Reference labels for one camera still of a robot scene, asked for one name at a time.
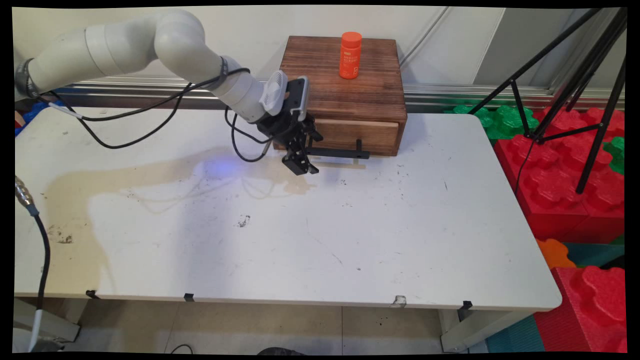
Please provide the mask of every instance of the white wall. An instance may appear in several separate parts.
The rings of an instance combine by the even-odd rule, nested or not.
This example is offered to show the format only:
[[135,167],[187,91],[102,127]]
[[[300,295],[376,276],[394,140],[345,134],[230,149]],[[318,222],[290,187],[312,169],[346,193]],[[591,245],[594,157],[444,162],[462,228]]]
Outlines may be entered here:
[[[207,45],[235,58],[258,79],[280,66],[289,35],[339,37],[358,31],[367,38],[392,38],[400,59],[435,21],[440,6],[260,5],[180,6],[204,25]],[[13,8],[13,48],[22,58],[44,49],[74,28],[117,22],[161,8]],[[403,66],[404,83],[471,84],[503,8],[452,7],[434,32]],[[175,77],[155,61],[136,74]]]

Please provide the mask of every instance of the orange foam block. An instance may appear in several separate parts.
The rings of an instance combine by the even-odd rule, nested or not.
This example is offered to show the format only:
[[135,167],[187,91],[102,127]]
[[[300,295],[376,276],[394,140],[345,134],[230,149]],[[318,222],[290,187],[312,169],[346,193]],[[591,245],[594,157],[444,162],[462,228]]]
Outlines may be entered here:
[[567,257],[569,249],[567,249],[567,247],[560,241],[557,241],[556,239],[547,239],[545,241],[536,239],[536,242],[538,242],[540,251],[542,251],[542,256],[545,257],[545,261],[547,262],[549,269],[576,267],[573,261],[569,260]]

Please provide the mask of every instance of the cable connector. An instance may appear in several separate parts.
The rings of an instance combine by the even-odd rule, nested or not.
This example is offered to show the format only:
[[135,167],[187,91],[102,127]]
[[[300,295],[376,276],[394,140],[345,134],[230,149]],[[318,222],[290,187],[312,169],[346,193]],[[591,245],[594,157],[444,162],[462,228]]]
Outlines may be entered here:
[[15,176],[15,197],[18,198],[18,202],[29,211],[29,214],[32,217],[40,213],[36,209],[36,205],[33,202],[33,197],[29,193],[29,190],[24,186],[24,183],[20,180],[18,175]]

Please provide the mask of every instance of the floor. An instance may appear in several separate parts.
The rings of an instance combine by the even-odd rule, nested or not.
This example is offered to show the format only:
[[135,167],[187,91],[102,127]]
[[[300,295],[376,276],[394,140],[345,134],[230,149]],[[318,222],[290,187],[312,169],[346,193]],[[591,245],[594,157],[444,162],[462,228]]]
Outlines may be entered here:
[[80,324],[65,350],[161,353],[186,343],[196,354],[442,353],[438,313],[425,309],[91,300]]

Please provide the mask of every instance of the orange bottle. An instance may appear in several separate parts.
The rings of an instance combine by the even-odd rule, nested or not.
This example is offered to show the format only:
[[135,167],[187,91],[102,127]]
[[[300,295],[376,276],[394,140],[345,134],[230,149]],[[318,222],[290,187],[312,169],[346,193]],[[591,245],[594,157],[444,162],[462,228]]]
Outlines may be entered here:
[[355,79],[360,66],[360,50],[362,49],[362,35],[355,31],[342,34],[340,46],[340,77]]

